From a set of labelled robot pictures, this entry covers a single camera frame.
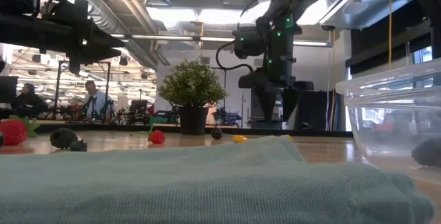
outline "white shirt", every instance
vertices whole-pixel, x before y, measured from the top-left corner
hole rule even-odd
[[[98,115],[100,115],[101,114],[100,111],[102,108],[104,108],[104,105],[105,105],[105,93],[100,90],[97,90],[95,92],[95,94],[93,94],[93,96],[96,96],[95,110],[98,112]],[[87,94],[85,96],[84,104],[88,103],[89,98],[90,98],[90,95]],[[90,104],[88,106],[88,117],[92,117],[92,104],[93,104],[93,101],[90,101]],[[107,106],[107,111],[106,111],[106,114],[109,114],[109,113],[110,113],[110,104]]]

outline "table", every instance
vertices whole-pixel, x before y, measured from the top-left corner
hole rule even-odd
[[[77,132],[80,139],[88,142],[89,152],[102,152],[107,150],[142,150],[165,147],[189,147],[200,145],[219,145],[233,143],[232,136],[225,136],[214,140],[210,135],[184,136],[181,134],[166,133],[166,142],[161,145],[150,144],[145,136],[130,136],[129,132]],[[51,154],[66,152],[52,147],[49,134],[41,134],[37,139],[28,139],[20,146],[7,146],[0,148],[0,154]],[[352,138],[328,137],[294,137],[300,153],[310,163],[338,163],[355,161],[368,163],[361,155]],[[441,223],[441,187],[430,183],[416,181],[416,187],[429,196],[437,208],[437,217],[433,224]]]

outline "potted plant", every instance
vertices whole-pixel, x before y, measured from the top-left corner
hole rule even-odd
[[[186,59],[165,76],[158,95],[179,106],[182,134],[204,134],[208,108],[224,99],[227,92],[213,69]]]

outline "light blue towel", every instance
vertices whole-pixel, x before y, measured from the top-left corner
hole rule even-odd
[[[163,150],[0,155],[0,223],[415,223],[407,176],[308,164],[285,137]]]

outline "red strawberry toy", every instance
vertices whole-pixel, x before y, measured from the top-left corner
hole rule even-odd
[[[150,141],[153,144],[162,144],[165,141],[165,135],[163,132],[157,130],[150,136]]]
[[[29,138],[36,138],[37,134],[34,132],[39,127],[29,122],[29,118],[25,117],[23,120],[18,116],[9,116],[9,120],[0,122],[0,133],[4,137],[4,145],[18,145]]]

